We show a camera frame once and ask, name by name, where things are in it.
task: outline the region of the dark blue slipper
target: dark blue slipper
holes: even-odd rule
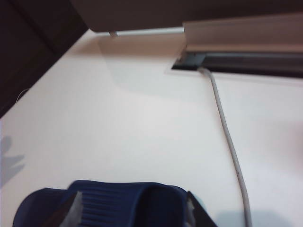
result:
[[[187,192],[176,186],[75,181],[27,196],[13,226],[185,227],[186,211]]]

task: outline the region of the black cabinet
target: black cabinet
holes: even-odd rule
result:
[[[0,1],[0,117],[86,30],[68,0]]]

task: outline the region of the black object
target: black object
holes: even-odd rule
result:
[[[175,62],[173,69],[197,70],[199,67],[216,72],[248,73],[303,78],[301,53],[251,52],[187,52]]]

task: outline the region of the white cable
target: white cable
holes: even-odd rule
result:
[[[19,99],[20,95],[21,95],[23,92],[27,91],[27,90],[29,90],[29,88],[24,89],[23,91],[21,91],[21,92],[20,92],[20,94],[18,95],[18,97],[17,97],[17,99],[16,99],[15,104],[17,103],[17,101],[18,101],[18,99]]]
[[[227,143],[228,143],[229,150],[230,150],[231,155],[232,155],[233,164],[235,166],[235,170],[236,170],[237,177],[238,177],[238,182],[239,182],[241,193],[242,193],[243,207],[244,207],[244,217],[245,217],[245,226],[246,227],[252,227],[251,213],[250,213],[250,201],[249,201],[249,198],[248,198],[248,194],[247,194],[244,178],[243,178],[243,175],[242,175],[242,171],[241,171],[241,168],[240,168],[240,164],[239,164],[239,161],[238,161],[238,157],[237,157],[237,154],[236,154],[236,150],[235,150],[235,147],[233,146],[232,138],[231,138],[231,135],[229,133],[229,130],[228,130],[228,127],[227,127],[227,124],[226,124],[226,120],[225,120],[224,112],[223,112],[223,109],[222,109],[222,105],[221,105],[221,101],[220,101],[216,81],[214,79],[214,76],[212,75],[212,73],[208,69],[198,68],[198,71],[200,73],[204,74],[204,75],[207,75],[210,78],[210,81],[212,83],[213,90],[214,90],[214,97],[216,99],[216,103],[217,103],[217,107],[218,107],[218,111],[219,111],[219,115],[220,115],[220,119],[221,119],[221,124],[222,124],[223,130],[224,130],[224,133],[225,133],[225,137],[226,137],[226,140],[227,140]]]

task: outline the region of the white desk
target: white desk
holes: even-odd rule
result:
[[[77,179],[191,190],[219,227],[242,198],[208,78],[170,67],[183,34],[88,31],[1,119],[1,226]],[[215,73],[255,227],[303,226],[303,80]]]

